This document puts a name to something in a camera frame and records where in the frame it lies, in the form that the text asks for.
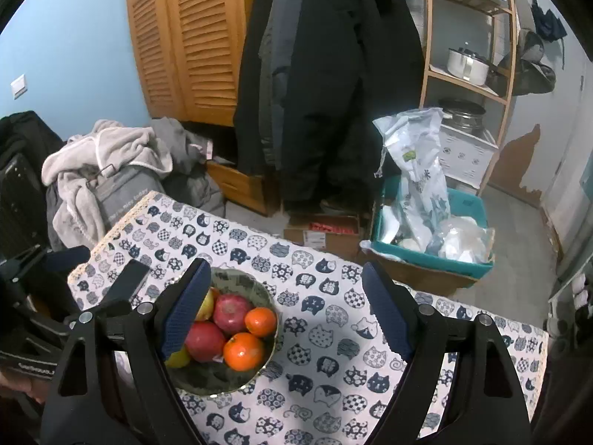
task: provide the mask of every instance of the wooden drawer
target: wooden drawer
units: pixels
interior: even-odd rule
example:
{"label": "wooden drawer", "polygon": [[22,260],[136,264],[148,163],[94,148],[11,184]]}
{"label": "wooden drawer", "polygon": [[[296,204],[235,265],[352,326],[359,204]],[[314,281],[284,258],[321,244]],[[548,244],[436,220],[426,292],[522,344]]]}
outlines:
{"label": "wooden drawer", "polygon": [[208,173],[222,189],[228,200],[232,200],[262,214],[268,214],[264,178],[249,176],[231,167],[208,161]]}

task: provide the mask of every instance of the blue wall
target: blue wall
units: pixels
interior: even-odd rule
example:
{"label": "blue wall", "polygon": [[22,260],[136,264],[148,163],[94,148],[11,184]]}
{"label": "blue wall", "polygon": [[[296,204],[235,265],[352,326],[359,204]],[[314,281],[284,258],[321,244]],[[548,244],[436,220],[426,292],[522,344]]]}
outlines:
{"label": "blue wall", "polygon": [[[10,82],[25,74],[16,100]],[[0,117],[34,110],[66,139],[99,118],[141,126],[126,0],[25,0],[0,34]]]}

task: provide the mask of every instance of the light switch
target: light switch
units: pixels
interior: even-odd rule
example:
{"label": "light switch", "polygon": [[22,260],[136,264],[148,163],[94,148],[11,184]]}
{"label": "light switch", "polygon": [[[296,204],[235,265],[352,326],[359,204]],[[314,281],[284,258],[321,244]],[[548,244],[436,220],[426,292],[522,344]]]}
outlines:
{"label": "light switch", "polygon": [[10,88],[13,90],[14,98],[20,97],[23,93],[25,93],[27,91],[27,81],[25,80],[25,75],[22,74],[18,79],[14,80],[10,84]]}

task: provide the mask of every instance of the tablecloth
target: tablecloth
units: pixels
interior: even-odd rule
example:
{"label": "tablecloth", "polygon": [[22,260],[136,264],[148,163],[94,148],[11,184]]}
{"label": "tablecloth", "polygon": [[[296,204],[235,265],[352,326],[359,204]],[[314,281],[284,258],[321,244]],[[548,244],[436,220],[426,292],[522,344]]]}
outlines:
{"label": "tablecloth", "polygon": [[[361,285],[357,264],[272,237],[176,202],[145,196],[69,276],[81,309],[96,305],[130,259],[150,266],[133,306],[155,301],[195,257],[241,269],[262,282],[282,312],[272,361],[243,389],[218,396],[178,390],[209,443],[349,445],[377,425],[405,368],[389,350]],[[471,319],[473,306],[406,287],[418,303]],[[515,364],[530,418],[546,367],[548,335],[491,314]],[[421,436],[438,428],[453,379],[444,356]]]}

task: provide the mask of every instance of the yellow apple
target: yellow apple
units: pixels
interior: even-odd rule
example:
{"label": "yellow apple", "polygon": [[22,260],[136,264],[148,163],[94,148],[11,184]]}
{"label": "yellow apple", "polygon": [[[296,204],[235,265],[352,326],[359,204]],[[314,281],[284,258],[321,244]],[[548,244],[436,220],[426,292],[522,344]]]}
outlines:
{"label": "yellow apple", "polygon": [[171,353],[169,359],[165,361],[165,366],[168,368],[183,368],[188,365],[192,357],[188,353],[188,349],[183,345],[182,349]]}
{"label": "yellow apple", "polygon": [[214,292],[212,291],[212,288],[210,288],[206,294],[206,297],[204,298],[204,301],[202,301],[202,305],[200,306],[198,314],[196,315],[195,321],[206,321],[207,319],[210,319],[212,313],[214,312],[215,301],[216,299]]}

